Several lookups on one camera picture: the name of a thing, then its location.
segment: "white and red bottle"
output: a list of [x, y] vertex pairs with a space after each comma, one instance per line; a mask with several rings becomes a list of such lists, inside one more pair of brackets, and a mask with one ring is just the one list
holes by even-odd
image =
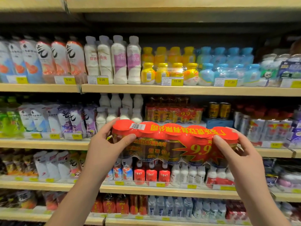
[[145, 169], [142, 167], [142, 161], [137, 162], [137, 166], [134, 170], [134, 181], [136, 185], [143, 185], [145, 181]]
[[147, 185], [149, 186], [149, 182], [156, 182], [157, 181], [158, 172], [155, 170], [155, 163], [152, 161], [149, 164], [149, 169], [146, 170], [146, 181]]
[[167, 162], [162, 164], [162, 169], [159, 171], [159, 182], [165, 182], [165, 186], [168, 186], [170, 182], [170, 170]]

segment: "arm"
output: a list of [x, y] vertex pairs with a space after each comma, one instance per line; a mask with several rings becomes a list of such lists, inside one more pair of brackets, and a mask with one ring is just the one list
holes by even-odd
[[235, 187], [242, 199], [253, 226], [290, 226], [276, 206], [265, 180], [262, 157], [252, 143], [240, 132], [239, 143], [243, 151], [237, 154], [219, 136], [214, 136], [216, 146], [224, 154], [235, 179]]
[[116, 159], [127, 145], [136, 139], [134, 134], [116, 144], [106, 139], [116, 118], [107, 123], [91, 139], [84, 169], [72, 189], [53, 213], [46, 226], [82, 226], [94, 204], [99, 188]]

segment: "hand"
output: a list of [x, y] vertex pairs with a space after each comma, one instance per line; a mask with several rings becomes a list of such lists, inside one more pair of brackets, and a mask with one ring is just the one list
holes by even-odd
[[91, 138], [83, 172], [88, 171], [89, 174], [92, 174], [96, 178], [103, 179], [103, 176], [106, 176], [114, 166], [122, 150], [136, 139], [135, 134], [130, 134], [115, 144], [107, 141], [112, 126], [119, 119], [115, 118], [105, 124]]
[[269, 195], [261, 155], [246, 136], [235, 129], [233, 129], [233, 132], [238, 134], [238, 142], [243, 150], [238, 149], [235, 152], [218, 135], [213, 137], [213, 141], [228, 160], [230, 171], [235, 179], [237, 193], [242, 200], [258, 198], [262, 194]]

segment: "bottle with peach graphic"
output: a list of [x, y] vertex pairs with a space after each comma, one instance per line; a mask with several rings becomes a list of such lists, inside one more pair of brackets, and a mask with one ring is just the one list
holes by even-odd
[[24, 36], [24, 40], [20, 41], [23, 59], [28, 73], [28, 82], [33, 84], [45, 83], [41, 62], [36, 52], [37, 42], [31, 36]]
[[25, 66], [22, 49], [19, 41], [19, 37], [13, 36], [13, 40], [9, 42], [8, 48], [11, 53], [11, 58], [13, 60], [13, 64], [16, 70], [16, 75], [27, 77], [27, 69]]
[[51, 50], [55, 59], [57, 75], [71, 75], [71, 66], [68, 59], [66, 43], [63, 42], [61, 37], [55, 36], [55, 41], [51, 44]]
[[84, 48], [77, 38], [70, 36], [66, 45], [68, 59], [71, 65], [71, 75], [75, 77], [77, 84], [87, 83], [87, 71], [85, 66]]
[[0, 77], [3, 83], [8, 83], [8, 75], [15, 75], [13, 61], [7, 45], [8, 42], [0, 37]]
[[47, 38], [40, 36], [40, 41], [36, 44], [36, 51], [42, 65], [43, 78], [45, 82], [55, 84], [55, 59], [51, 51], [51, 44]]

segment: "yellow bottle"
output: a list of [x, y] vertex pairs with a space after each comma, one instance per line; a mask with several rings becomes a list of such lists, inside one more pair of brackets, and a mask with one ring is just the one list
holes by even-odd
[[195, 63], [194, 47], [185, 47], [182, 57], [183, 68], [186, 70], [188, 63]]
[[152, 85], [155, 83], [156, 72], [153, 70], [153, 63], [144, 63], [141, 71], [141, 82], [144, 85]]
[[169, 77], [169, 72], [167, 71], [167, 63], [159, 63], [158, 69], [156, 71], [156, 84], [161, 85], [162, 77]]
[[166, 63], [167, 55], [166, 55], [166, 47], [157, 47], [153, 68], [157, 70], [159, 63]]
[[169, 72], [170, 77], [183, 77], [183, 64], [173, 63], [171, 71]]
[[180, 47], [172, 47], [168, 55], [168, 66], [172, 67], [173, 63], [180, 63], [180, 62], [182, 62]]
[[141, 56], [142, 65], [144, 63], [153, 63], [153, 49], [151, 47], [144, 47], [143, 48], [143, 54]]
[[197, 70], [197, 63], [188, 63], [187, 70], [184, 71], [184, 85], [196, 86], [199, 82], [199, 72]]

